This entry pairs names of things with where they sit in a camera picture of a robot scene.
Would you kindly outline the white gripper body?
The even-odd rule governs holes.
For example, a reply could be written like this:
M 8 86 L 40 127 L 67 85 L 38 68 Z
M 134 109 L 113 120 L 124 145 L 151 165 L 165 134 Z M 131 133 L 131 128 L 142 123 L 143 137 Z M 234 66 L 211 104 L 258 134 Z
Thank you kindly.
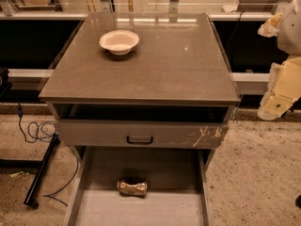
M 279 102 L 296 102 L 301 97 L 301 57 L 290 57 L 281 65 L 273 63 L 277 70 L 273 98 Z

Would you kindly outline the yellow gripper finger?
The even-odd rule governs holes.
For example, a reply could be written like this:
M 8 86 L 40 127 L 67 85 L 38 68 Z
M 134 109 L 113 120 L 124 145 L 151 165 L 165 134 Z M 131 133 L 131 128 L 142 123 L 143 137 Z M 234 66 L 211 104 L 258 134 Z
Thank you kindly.
M 282 15 L 283 13 L 279 12 L 269 18 L 264 24 L 260 26 L 260 28 L 258 29 L 258 34 L 266 38 L 277 37 L 279 23 Z
M 281 118 L 293 106 L 293 99 L 275 95 L 263 96 L 257 115 L 264 121 Z

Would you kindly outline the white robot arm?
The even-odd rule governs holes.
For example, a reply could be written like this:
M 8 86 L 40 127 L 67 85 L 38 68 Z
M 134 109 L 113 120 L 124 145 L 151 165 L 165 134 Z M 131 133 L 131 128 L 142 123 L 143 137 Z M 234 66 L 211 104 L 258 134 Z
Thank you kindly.
M 292 0 L 281 12 L 268 19 L 258 34 L 277 37 L 277 47 L 289 56 L 281 64 L 272 63 L 268 89 L 258 117 L 273 121 L 283 116 L 301 98 L 301 2 Z

